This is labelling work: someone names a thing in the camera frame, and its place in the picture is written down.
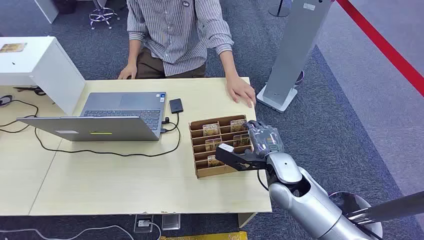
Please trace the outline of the person's right hand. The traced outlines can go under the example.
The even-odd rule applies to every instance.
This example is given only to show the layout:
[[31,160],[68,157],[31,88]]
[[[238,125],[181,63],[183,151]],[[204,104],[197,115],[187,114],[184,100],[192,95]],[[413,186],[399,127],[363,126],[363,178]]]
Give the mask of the person's right hand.
[[134,80],[137,75],[137,64],[136,63],[128,63],[126,67],[120,72],[118,76],[118,80]]

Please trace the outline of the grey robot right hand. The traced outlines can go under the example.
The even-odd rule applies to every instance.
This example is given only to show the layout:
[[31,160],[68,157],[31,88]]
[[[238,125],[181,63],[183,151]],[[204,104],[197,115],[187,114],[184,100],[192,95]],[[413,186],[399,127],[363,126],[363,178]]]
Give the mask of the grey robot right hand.
[[277,128],[256,120],[249,120],[244,125],[257,159],[264,159],[273,152],[284,152],[284,144]]

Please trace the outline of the person's left hand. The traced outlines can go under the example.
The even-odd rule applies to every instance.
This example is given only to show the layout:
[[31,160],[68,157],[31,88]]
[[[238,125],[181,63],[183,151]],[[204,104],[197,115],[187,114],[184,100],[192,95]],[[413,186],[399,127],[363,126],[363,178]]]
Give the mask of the person's left hand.
[[232,100],[239,103],[243,100],[249,108],[256,105],[256,92],[250,84],[236,75],[226,75],[226,90]]

